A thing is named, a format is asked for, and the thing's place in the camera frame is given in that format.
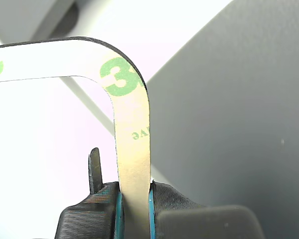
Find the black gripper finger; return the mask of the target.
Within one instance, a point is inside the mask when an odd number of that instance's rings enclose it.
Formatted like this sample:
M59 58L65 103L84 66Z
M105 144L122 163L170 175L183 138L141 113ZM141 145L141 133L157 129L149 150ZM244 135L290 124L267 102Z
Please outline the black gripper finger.
M125 219L119 183L103 183L98 148L89 154L88 172L90 194L62 211L55 238L123 239Z
M263 239L255 214L244 206L207 207L172 186L152 182L149 193L152 239Z

